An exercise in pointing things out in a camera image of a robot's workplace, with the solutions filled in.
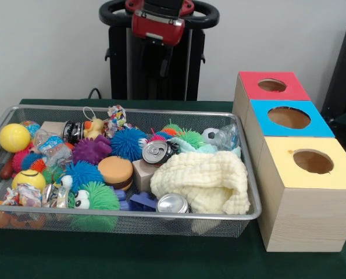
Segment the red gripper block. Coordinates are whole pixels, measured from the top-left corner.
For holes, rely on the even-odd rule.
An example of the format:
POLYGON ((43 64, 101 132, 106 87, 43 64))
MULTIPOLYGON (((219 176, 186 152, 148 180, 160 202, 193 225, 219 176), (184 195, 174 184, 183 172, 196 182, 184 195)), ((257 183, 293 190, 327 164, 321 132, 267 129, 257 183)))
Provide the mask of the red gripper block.
POLYGON ((173 47, 176 46, 185 29, 185 21, 181 18, 167 18, 155 16, 142 10, 134 12, 131 29, 135 36, 143 38, 140 45, 140 68, 145 71, 149 60, 149 46, 151 40, 162 41, 160 76, 166 77, 169 72, 173 56, 173 47))

